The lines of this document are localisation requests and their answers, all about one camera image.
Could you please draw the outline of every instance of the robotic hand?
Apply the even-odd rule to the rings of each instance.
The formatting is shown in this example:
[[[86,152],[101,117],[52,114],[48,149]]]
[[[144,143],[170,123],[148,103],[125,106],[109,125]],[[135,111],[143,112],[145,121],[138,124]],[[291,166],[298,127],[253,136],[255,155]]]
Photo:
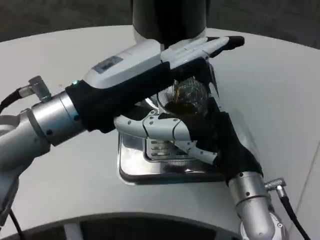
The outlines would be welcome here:
[[[170,140],[190,156],[215,164],[226,183],[242,220],[244,239],[285,238],[285,228],[273,212],[250,135],[237,117],[223,111],[212,77],[209,58],[244,44],[243,37],[203,37],[180,41],[165,51],[146,40],[94,66],[81,81],[51,97],[40,77],[19,88],[20,98],[37,94],[40,103],[17,116],[0,116],[0,224],[4,225],[18,189],[20,174],[34,158],[87,130],[118,131],[141,138]],[[183,118],[155,111],[131,118],[135,104],[194,76],[205,85],[205,118]]]

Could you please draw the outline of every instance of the floor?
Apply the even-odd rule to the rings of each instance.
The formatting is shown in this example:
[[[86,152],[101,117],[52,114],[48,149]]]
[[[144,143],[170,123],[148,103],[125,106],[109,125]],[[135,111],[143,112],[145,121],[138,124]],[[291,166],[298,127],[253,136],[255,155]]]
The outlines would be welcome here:
[[[132,16],[130,0],[1,0],[0,22],[0,42],[3,42],[59,30],[130,25]],[[207,26],[320,49],[320,0],[211,0]],[[107,221],[82,223],[86,239],[115,239],[108,234],[116,231],[107,233],[106,226],[111,229],[114,225]],[[28,239],[62,240],[64,229],[57,227]]]

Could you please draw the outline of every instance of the white tabletop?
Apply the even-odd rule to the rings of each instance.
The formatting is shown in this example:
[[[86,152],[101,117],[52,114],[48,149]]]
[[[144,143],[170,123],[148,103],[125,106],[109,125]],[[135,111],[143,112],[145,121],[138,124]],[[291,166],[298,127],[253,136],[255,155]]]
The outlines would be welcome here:
[[[285,177],[296,209],[319,142],[320,111],[315,104],[320,102],[320,52],[268,37],[207,30],[207,36],[239,34],[245,37],[245,46],[213,60],[221,101],[227,110],[237,108],[244,115],[265,180]],[[2,42],[0,96],[26,85],[35,75],[41,75],[56,94],[80,80],[96,63],[134,43],[131,26],[83,28]],[[31,96],[3,114],[17,114],[36,102]],[[129,186],[117,173],[117,149],[116,131],[85,132],[35,159],[20,177],[13,204],[21,228],[139,212],[238,230],[239,220],[225,183]],[[275,195],[273,203],[289,228],[291,222]],[[314,234],[319,231],[306,229]],[[15,233],[8,218],[0,236]]]

